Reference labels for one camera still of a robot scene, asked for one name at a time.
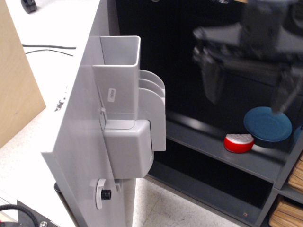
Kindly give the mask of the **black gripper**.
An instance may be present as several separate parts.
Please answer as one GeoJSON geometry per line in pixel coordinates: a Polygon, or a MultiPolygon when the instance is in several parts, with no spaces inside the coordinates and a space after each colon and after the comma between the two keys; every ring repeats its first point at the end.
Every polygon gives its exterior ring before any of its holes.
{"type": "Polygon", "coordinates": [[[303,34],[281,25],[198,27],[193,31],[194,61],[201,68],[206,98],[217,104],[225,73],[237,72],[277,79],[273,113],[284,113],[303,81],[303,34]]]}

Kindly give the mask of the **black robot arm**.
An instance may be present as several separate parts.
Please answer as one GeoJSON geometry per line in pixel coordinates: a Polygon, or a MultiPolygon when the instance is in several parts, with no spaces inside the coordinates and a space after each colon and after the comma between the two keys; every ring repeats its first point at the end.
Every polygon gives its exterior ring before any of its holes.
{"type": "Polygon", "coordinates": [[[216,104],[226,71],[276,78],[273,112],[284,112],[303,88],[303,39],[284,28],[294,0],[249,0],[238,23],[193,31],[193,59],[205,96],[216,104]]]}

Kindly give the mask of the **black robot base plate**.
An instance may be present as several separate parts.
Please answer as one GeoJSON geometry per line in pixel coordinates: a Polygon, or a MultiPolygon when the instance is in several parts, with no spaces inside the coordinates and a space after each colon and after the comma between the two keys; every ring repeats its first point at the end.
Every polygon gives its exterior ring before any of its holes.
{"type": "Polygon", "coordinates": [[[50,219],[18,200],[0,200],[1,227],[58,227],[50,219]]]}

